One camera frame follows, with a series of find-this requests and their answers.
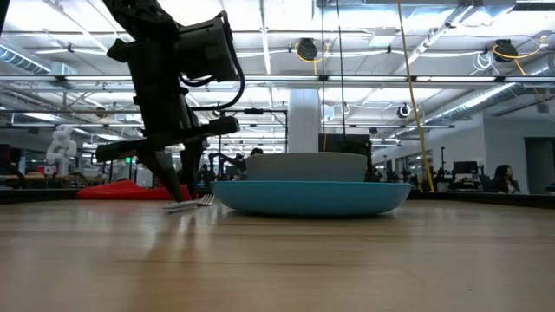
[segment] ceiling duct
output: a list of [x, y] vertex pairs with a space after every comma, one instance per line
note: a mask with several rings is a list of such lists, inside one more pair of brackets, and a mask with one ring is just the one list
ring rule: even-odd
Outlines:
[[3, 42], [0, 43], [0, 60], [30, 72], [31, 74], [46, 75], [51, 71], [50, 68], [43, 66], [39, 62], [32, 60], [30, 57], [17, 52], [15, 49], [9, 47]]
[[[532, 62], [525, 67], [525, 71], [530, 76], [554, 76], [555, 54], [551, 53]], [[526, 88], [524, 88], [521, 83], [515, 82], [485, 90], [474, 91], [449, 104], [449, 106], [452, 107], [451, 109], [428, 117], [425, 123], [434, 123], [442, 119], [459, 120], [501, 102], [511, 100], [516, 96], [526, 93], [526, 91]]]
[[[67, 64], [51, 62], [50, 65], [41, 64], [35, 57], [23, 52], [24, 49], [10, 44], [5, 39], [0, 42], [0, 61], [7, 62], [17, 68], [34, 75], [77, 75], [77, 71]], [[53, 86], [71, 89], [75, 84], [67, 81], [50, 83]]]

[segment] metal fork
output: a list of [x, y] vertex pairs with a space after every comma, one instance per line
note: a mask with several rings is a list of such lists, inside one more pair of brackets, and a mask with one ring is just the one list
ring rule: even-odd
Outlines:
[[175, 213], [198, 207], [206, 207], [214, 204], [214, 199], [213, 194], [206, 194], [201, 199], [167, 205], [163, 210], [166, 213]]

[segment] black cable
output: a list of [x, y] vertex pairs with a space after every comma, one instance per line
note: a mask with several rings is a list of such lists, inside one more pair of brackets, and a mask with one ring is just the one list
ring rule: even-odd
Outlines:
[[198, 87], [205, 86], [208, 83], [214, 81], [214, 79], [216, 79], [214, 76], [210, 76], [210, 77], [204, 79], [203, 81], [191, 82], [191, 81], [186, 81], [185, 78], [183, 78], [183, 75], [180, 75], [181, 82], [183, 82], [184, 85], [186, 85], [188, 87], [191, 87], [191, 88], [198, 88]]
[[339, 30], [339, 63], [341, 66], [341, 113], [343, 114], [343, 141], [347, 140], [347, 128], [345, 126], [345, 86], [343, 83], [343, 42], [341, 39], [341, 19], [339, 18], [339, 0], [337, 4], [337, 28]]
[[243, 73], [243, 69], [241, 68], [241, 64], [239, 64], [239, 59], [237, 58], [237, 53], [235, 52], [235, 47], [233, 46], [232, 27], [229, 24], [229, 20], [227, 18], [227, 12], [221, 11], [216, 17], [224, 18], [224, 25], [225, 25], [224, 31], [225, 31], [227, 48], [229, 49], [232, 55], [233, 65], [235, 65], [235, 69], [237, 70], [237, 73], [239, 75], [239, 91], [237, 95], [235, 95], [233, 100], [227, 104], [219, 105], [219, 106], [209, 106], [209, 107], [191, 107], [191, 110], [195, 112], [205, 112], [205, 111], [213, 111], [213, 110], [219, 111], [222, 109], [232, 107], [239, 101], [239, 99], [241, 98], [241, 96], [243, 96], [243, 93], [245, 92], [245, 86], [246, 86], [245, 73]]
[[[322, 51], [325, 45], [324, 42], [324, 36], [323, 36], [323, 9], [325, 6], [325, 0], [321, 0], [322, 2], [322, 9], [320, 10], [320, 14], [322, 15]], [[326, 70], [326, 66], [325, 66], [326, 60], [325, 58], [322, 59], [322, 76], [325, 76], [325, 70]], [[326, 80], [322, 79], [322, 152], [325, 152], [325, 148], [326, 148], [326, 105], [325, 105], [325, 100], [326, 100]]]

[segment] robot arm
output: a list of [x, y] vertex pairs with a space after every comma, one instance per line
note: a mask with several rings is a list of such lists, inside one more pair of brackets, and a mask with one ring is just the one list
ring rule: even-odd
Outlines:
[[[238, 121], [233, 117], [211, 120], [200, 125], [193, 110], [220, 110], [235, 104], [245, 90], [245, 76], [232, 44], [232, 31], [225, 12], [210, 21], [191, 26], [176, 23], [156, 0], [104, 0], [114, 19], [135, 39], [116, 40], [108, 56], [126, 62], [133, 79], [145, 125], [143, 140], [124, 141], [99, 146], [99, 161], [137, 155], [178, 201], [183, 201], [180, 183], [171, 161], [164, 154], [166, 146], [183, 144], [180, 153], [184, 180], [195, 195], [195, 180], [200, 157], [207, 148], [206, 138], [235, 133]], [[190, 108], [185, 101], [186, 86], [200, 87], [211, 81], [240, 79], [237, 96], [218, 107]], [[186, 81], [208, 76], [199, 82]]]

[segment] computer monitor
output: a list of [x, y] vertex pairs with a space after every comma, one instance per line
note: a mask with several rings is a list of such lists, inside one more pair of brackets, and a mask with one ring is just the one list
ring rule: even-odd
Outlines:
[[454, 174], [478, 174], [478, 161], [455, 161]]

